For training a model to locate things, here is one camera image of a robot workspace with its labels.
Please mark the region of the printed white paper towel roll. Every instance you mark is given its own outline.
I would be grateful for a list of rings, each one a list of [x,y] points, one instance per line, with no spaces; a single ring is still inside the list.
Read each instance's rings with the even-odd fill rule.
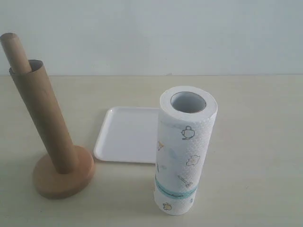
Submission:
[[[160,96],[154,201],[169,215],[194,204],[217,110],[214,97],[196,87],[172,87]]]

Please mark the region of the brown cardboard tube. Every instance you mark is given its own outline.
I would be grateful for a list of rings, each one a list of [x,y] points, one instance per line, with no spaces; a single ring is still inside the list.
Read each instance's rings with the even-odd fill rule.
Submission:
[[[79,161],[51,82],[40,60],[29,60],[32,71],[9,70],[51,161],[60,174],[76,169]]]

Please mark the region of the wooden paper towel holder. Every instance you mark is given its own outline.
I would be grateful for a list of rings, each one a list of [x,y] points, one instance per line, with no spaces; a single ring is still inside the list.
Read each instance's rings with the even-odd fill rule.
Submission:
[[[0,43],[14,73],[32,71],[21,41],[15,33],[2,34]],[[74,150],[79,163],[76,169],[68,174],[57,172],[48,153],[39,159],[33,170],[33,183],[40,195],[49,199],[67,198],[80,192],[90,183],[95,172],[93,156],[81,146],[74,145]]]

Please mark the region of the white rectangular plastic tray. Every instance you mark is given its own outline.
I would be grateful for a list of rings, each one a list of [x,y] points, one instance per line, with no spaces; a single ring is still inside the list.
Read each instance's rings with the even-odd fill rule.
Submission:
[[[107,162],[155,164],[158,108],[110,108],[103,120],[93,154]]]

